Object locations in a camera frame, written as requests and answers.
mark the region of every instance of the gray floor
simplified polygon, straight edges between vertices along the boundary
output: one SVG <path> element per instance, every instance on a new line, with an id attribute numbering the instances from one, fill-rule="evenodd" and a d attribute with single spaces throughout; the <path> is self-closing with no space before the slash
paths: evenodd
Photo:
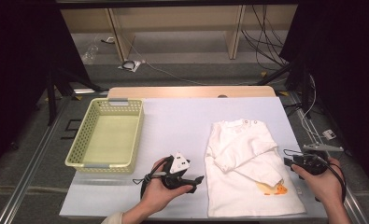
<path id="1" fill-rule="evenodd" d="M 280 32 L 282 39 L 287 32 Z M 242 37 L 236 60 L 229 60 L 222 32 L 176 32 L 176 33 L 144 33 L 135 39 L 135 48 L 129 59 L 147 61 L 150 67 L 141 64 L 136 73 L 118 69 L 119 60 L 113 45 L 103 44 L 100 39 L 107 39 L 109 34 L 73 35 L 78 45 L 78 53 L 82 55 L 92 43 L 98 46 L 96 60 L 93 65 L 86 65 L 91 80 L 104 87 L 114 86 L 188 86 L 199 82 L 205 85 L 247 85 L 260 80 L 265 70 L 257 65 L 256 54 L 250 49 Z M 263 65 L 276 68 L 265 58 L 259 57 Z M 271 83 L 277 91 L 284 90 L 285 77 Z M 290 96 L 279 96 L 283 105 L 293 103 Z M 67 103 L 61 122 L 57 124 L 50 145 L 40 163 L 29 189 L 21 202 L 12 223 L 100 223 L 101 218 L 94 220 L 72 220 L 59 217 L 61 205 L 70 186 L 74 170 L 64 165 L 64 159 L 72 140 L 62 137 L 71 136 L 65 132 L 70 119 L 82 119 L 92 96 L 84 96 L 81 100 L 63 98 L 58 105 Z M 10 150 L 0 160 L 0 213 L 4 209 L 15 186 L 21 181 L 27 164 L 39 147 L 43 134 L 48 126 L 48 102 L 41 96 L 39 110 L 34 111 L 27 121 L 21 136 L 18 138 L 20 148 Z M 318 105 L 312 112 L 312 121 L 319 133 L 331 129 L 330 122 L 322 115 Z M 289 116 L 291 127 L 299 145 L 310 144 L 309 134 L 301 125 L 300 117 L 294 113 Z M 326 141 L 326 144 L 340 147 L 337 139 Z M 348 186 L 353 192 L 361 211 L 369 221 L 369 180 L 355 159 L 346 154 L 333 154 L 340 158 L 347 177 Z M 326 223 L 326 220 L 303 220 L 284 223 Z"/>

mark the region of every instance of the wrist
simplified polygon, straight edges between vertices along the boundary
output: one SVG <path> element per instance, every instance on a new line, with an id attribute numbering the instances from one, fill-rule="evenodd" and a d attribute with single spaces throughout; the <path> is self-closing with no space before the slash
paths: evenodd
<path id="1" fill-rule="evenodd" d="M 153 212 L 148 206 L 138 203 L 135 207 L 122 215 L 122 224 L 137 224 L 152 215 Z"/>

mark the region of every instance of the handheld controller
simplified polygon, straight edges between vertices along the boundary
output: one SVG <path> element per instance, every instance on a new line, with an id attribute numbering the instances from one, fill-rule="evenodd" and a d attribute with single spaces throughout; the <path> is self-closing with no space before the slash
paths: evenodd
<path id="1" fill-rule="evenodd" d="M 156 174 L 155 171 L 158 169 L 158 167 L 163 165 L 163 163 L 164 166 L 161 174 L 157 176 L 161 179 L 163 185 L 167 189 L 177 189 L 181 186 L 192 185 L 192 189 L 187 193 L 194 193 L 196 191 L 196 186 L 201 184 L 202 180 L 204 179 L 202 175 L 198 176 L 194 180 L 182 178 L 188 168 L 190 168 L 190 161 L 186 160 L 178 152 L 176 156 L 165 158 L 160 164 L 157 165 L 157 167 L 154 168 L 154 170 L 150 174 L 146 175 L 144 179 L 142 179 L 143 184 L 141 186 L 140 198 L 143 197 L 148 182 L 150 182 L 150 180 L 154 178 L 154 174 Z"/>
<path id="2" fill-rule="evenodd" d="M 327 165 L 329 165 L 327 153 L 315 150 L 309 150 L 304 155 L 293 155 L 292 160 L 284 158 L 284 164 L 290 168 L 293 164 L 296 164 L 312 175 L 321 175 L 327 170 Z"/>
<path id="3" fill-rule="evenodd" d="M 161 180 L 163 185 L 167 188 L 167 189 L 177 189 L 181 186 L 184 185 L 192 185 L 193 188 L 192 190 L 190 190 L 188 193 L 194 193 L 196 191 L 196 186 L 198 184 L 202 183 L 202 180 L 204 179 L 203 176 L 199 176 L 197 178 L 195 178 L 194 180 L 189 180 L 189 179 L 183 179 L 182 176 L 185 174 L 185 172 L 187 171 L 187 169 L 178 171 L 178 172 L 174 172 L 174 168 L 172 165 L 174 165 L 174 160 L 176 160 L 177 158 L 174 158 L 173 156 L 170 156 L 168 158 L 167 163 L 163 166 L 163 171 L 166 172 L 166 175 L 161 176 Z"/>

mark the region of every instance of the green basket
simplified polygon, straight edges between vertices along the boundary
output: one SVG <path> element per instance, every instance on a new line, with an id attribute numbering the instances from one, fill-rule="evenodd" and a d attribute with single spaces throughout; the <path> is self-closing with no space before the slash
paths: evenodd
<path id="1" fill-rule="evenodd" d="M 142 100 L 93 99 L 65 165 L 81 172 L 132 173 L 143 117 Z"/>

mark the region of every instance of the room floor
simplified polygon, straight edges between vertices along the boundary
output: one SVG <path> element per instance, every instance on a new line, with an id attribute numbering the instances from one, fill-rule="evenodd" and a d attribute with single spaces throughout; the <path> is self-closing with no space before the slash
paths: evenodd
<path id="1" fill-rule="evenodd" d="M 284 42 L 285 31 L 277 32 L 280 41 Z M 175 32 L 175 33 L 141 33 L 137 34 L 130 60 L 146 61 L 135 73 L 128 73 L 118 68 L 120 65 L 114 45 L 102 43 L 110 34 L 73 35 L 78 47 L 78 54 L 83 55 L 88 47 L 96 45 L 98 50 L 92 64 L 86 64 L 87 71 L 93 83 L 106 87 L 119 86 L 191 86 L 191 85 L 248 85 L 259 81 L 262 72 L 271 74 L 278 65 L 272 63 L 259 53 L 255 53 L 246 39 L 241 36 L 235 60 L 228 58 L 222 32 Z M 260 45 L 264 52 L 269 52 L 265 45 Z M 284 80 L 287 75 L 279 77 L 269 85 L 277 93 L 284 91 Z M 85 88 L 73 83 L 75 89 Z M 283 105 L 299 103 L 297 92 L 288 96 L 279 95 Z M 12 199 L 15 190 L 21 188 L 23 182 L 29 184 L 24 188 L 23 198 L 18 200 L 19 207 L 10 223 L 100 223 L 97 219 L 68 219 L 59 217 L 59 212 L 65 194 L 74 176 L 74 170 L 64 165 L 65 156 L 72 144 L 73 132 L 66 131 L 69 120 L 73 122 L 70 128 L 79 126 L 76 119 L 82 119 L 89 101 L 95 97 L 62 97 L 57 101 L 58 108 L 64 108 L 59 114 L 59 122 L 48 126 L 49 112 L 47 96 L 40 97 L 38 109 L 27 120 L 21 135 L 17 138 L 19 149 L 8 150 L 0 160 L 0 216 L 5 211 L 6 204 Z M 315 139 L 304 129 L 301 114 L 291 113 L 292 107 L 286 112 L 289 122 L 300 146 L 310 144 Z M 323 108 L 314 105 L 310 112 L 311 122 L 318 133 L 331 129 L 330 121 L 323 115 Z M 341 147 L 339 136 L 325 144 Z M 43 154 L 37 154 L 40 148 L 45 148 Z M 345 153 L 332 153 L 339 158 L 347 178 L 350 195 L 356 204 L 357 214 L 353 223 L 369 223 L 369 180 L 356 160 Z M 33 157 L 39 158 L 39 163 L 32 163 Z M 35 169 L 28 168 L 33 164 Z M 263 224 L 276 221 L 263 221 Z M 326 223 L 324 219 L 278 221 L 278 223 Z"/>

